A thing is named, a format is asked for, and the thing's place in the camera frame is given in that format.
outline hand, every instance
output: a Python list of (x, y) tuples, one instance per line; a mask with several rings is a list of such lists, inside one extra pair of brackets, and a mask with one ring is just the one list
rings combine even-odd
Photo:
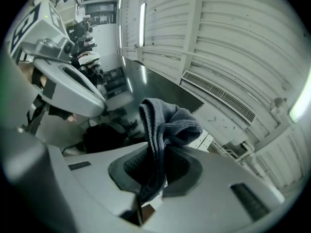
[(85, 56), (85, 55), (89, 55), (91, 54), (91, 51), (86, 51), (86, 52), (83, 52), (81, 53), (79, 56), (78, 56), (78, 59), (80, 59), (81, 57)]
[(68, 118), (67, 118), (67, 120), (69, 121), (69, 122), (73, 122), (73, 121), (77, 121), (77, 114), (72, 114), (71, 116), (69, 116)]

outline white corrugated wall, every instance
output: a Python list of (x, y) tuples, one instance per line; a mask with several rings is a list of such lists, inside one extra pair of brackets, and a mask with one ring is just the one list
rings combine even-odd
[[(144, 2), (145, 47), (135, 48)], [(225, 144), (248, 138), (255, 146), (253, 158), (279, 189), (307, 175), (311, 116), (287, 126), (288, 117), (270, 113), (275, 98), (286, 98), (287, 107), (294, 103), (311, 62), (310, 34), (286, 0), (134, 0), (123, 6), (122, 14), (128, 31), (124, 56), (200, 96), (206, 105), (198, 118), (215, 140)], [(129, 38), (129, 31), (136, 32), (136, 39)], [(185, 70), (243, 101), (256, 114), (252, 125), (181, 82)], [(219, 120), (232, 125), (230, 130)]]

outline wall vent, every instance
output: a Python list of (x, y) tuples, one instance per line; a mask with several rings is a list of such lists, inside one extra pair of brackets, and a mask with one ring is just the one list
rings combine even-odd
[(206, 79), (201, 78), (197, 74), (185, 71), (181, 79), (211, 94), (213, 97), (217, 98), (219, 101), (223, 102), (225, 105), (229, 106), (232, 110), (238, 113), (248, 123), (252, 124), (255, 120), (256, 114), (248, 107), (246, 107), (232, 95), (213, 85)]

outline air vent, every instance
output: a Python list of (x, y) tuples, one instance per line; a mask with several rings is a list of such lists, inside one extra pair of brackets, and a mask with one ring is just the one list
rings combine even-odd
[(211, 94), (219, 101), (223, 102), (229, 106), (232, 110), (238, 113), (244, 120), (252, 124), (256, 115), (248, 107), (238, 101), (235, 97), (231, 96), (227, 92), (223, 91), (221, 88), (211, 84), (205, 79), (202, 79), (198, 75), (185, 71), (181, 79), (197, 86), (198, 88), (204, 90), (205, 92)]
[(234, 184), (230, 188), (254, 221), (269, 214), (270, 210), (245, 184)]

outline gray plastic surface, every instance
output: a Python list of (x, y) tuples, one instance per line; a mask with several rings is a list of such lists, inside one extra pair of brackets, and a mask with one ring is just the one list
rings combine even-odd
[[(203, 175), (202, 165), (197, 159), (193, 158), (191, 155), (188, 155), (183, 151), (180, 151), (178, 148), (167, 146), (167, 149), (165, 151), (172, 151), (175, 154), (179, 155), (180, 158), (183, 158), (185, 161), (188, 162), (189, 169), (186, 171), (186, 173), (183, 174), (183, 176), (179, 177), (172, 183), (169, 183), (169, 185), (163, 189), (163, 197), (165, 198), (185, 196), (201, 182), (201, 178)], [(168, 165), (168, 169), (178, 170), (179, 168), (181, 167)], [(168, 171), (169, 170), (167, 170), (166, 168), (167, 180), (169, 180)]]
[(233, 160), (188, 147), (180, 150), (200, 161), (204, 169), (202, 180), (186, 196), (164, 198), (143, 229), (223, 233), (248, 227), (253, 220), (230, 189), (236, 183), (246, 184), (271, 211), (283, 203), (284, 198), (275, 187), (254, 177)]
[(73, 215), (56, 181), (47, 146), (29, 133), (0, 127), (0, 163), (8, 183), (53, 232), (76, 232)]
[(94, 154), (65, 157), (68, 165), (88, 161), (91, 165), (73, 170), (72, 174), (79, 184), (87, 190), (92, 197), (107, 210), (116, 216), (126, 210), (131, 210), (135, 194), (120, 190), (108, 173), (109, 165), (119, 157), (145, 149), (147, 143), (138, 143), (125, 148), (105, 151)]
[[(44, 92), (40, 93), (45, 102), (85, 117), (96, 117), (102, 114), (105, 108), (103, 96), (77, 69), (69, 64), (39, 58), (35, 58), (33, 64), (56, 84), (52, 98), (45, 96)], [(78, 75), (91, 91), (66, 74), (64, 68)]]
[(22, 42), (20, 44), (21, 49), (23, 50), (23, 52), (25, 54), (31, 55), (33, 57), (38, 57), (38, 58), (45, 58), (47, 60), (55, 60), (58, 62), (62, 62), (62, 63), (67, 63), (70, 64), (70, 58), (69, 56), (67, 56), (67, 58), (62, 59), (58, 59), (57, 55), (58, 52), (56, 52), (56, 54), (53, 53), (53, 50), (48, 49), (49, 52), (46, 51), (42, 51), (39, 47), (41, 45), (41, 42), (39, 42), (39, 44), (32, 44), (32, 43), (28, 43), (28, 42)]
[[(148, 232), (111, 213), (112, 207), (122, 209), (121, 207), (125, 208), (126, 205), (129, 205), (133, 196), (128, 193), (129, 196), (124, 197), (127, 203), (124, 203), (120, 193), (113, 194), (109, 192), (112, 191), (111, 188), (107, 188), (109, 181), (105, 182), (105, 179), (110, 179), (106, 171), (108, 163), (106, 167), (101, 165), (105, 158), (107, 158), (107, 162), (112, 161), (115, 154), (119, 157), (123, 152), (135, 149), (136, 145), (130, 146), (129, 149), (121, 149), (122, 151), (119, 154), (117, 151), (112, 150), (86, 156), (73, 156), (66, 158), (66, 163), (60, 149), (49, 146), (50, 159), (57, 182), (72, 211), (78, 232)], [(92, 165), (70, 171), (68, 164), (77, 163), (81, 160), (87, 160)]]
[(147, 146), (144, 146), (143, 148), (125, 154), (109, 165), (109, 175), (121, 190), (133, 192), (137, 195), (140, 194), (141, 185), (126, 173), (124, 164), (143, 151), (146, 151), (146, 149)]
[(38, 91), (25, 79), (4, 47), (0, 55), (0, 82), (5, 85), (0, 94), (0, 125), (7, 128), (27, 125), (26, 115)]

